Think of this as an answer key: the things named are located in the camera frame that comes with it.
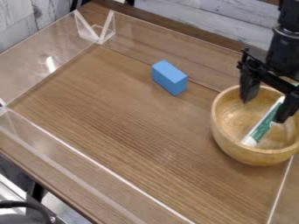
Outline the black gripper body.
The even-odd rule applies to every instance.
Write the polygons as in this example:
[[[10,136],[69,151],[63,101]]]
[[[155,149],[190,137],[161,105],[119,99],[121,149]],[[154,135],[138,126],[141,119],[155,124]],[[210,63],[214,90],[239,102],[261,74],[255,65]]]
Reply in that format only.
[[[238,62],[239,77],[241,68],[243,66],[247,66],[257,73],[259,73],[261,85],[266,83],[285,95],[292,94],[293,92],[299,94],[299,87],[296,87],[290,82],[278,76],[277,70],[251,53],[249,46],[242,49],[242,58]]]

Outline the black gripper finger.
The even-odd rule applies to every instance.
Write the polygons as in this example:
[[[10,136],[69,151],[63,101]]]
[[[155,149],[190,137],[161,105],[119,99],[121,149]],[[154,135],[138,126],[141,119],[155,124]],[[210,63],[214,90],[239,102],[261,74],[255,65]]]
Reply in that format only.
[[[257,97],[259,88],[259,73],[257,73],[247,66],[243,66],[241,68],[239,77],[239,97],[245,103],[250,102]]]
[[[293,92],[284,96],[282,104],[276,112],[276,123],[285,123],[288,118],[293,116],[299,109],[299,94]]]

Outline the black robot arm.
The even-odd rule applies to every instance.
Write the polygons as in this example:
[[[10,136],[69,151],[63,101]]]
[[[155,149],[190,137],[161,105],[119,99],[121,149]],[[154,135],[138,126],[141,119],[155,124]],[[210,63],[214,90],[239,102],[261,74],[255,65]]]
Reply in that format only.
[[[250,53],[249,47],[242,50],[239,98],[250,102],[258,96],[261,83],[266,83],[285,95],[274,118],[276,123],[285,123],[299,110],[299,87],[282,79],[285,76],[299,81],[299,0],[280,0],[280,11],[266,61]]]

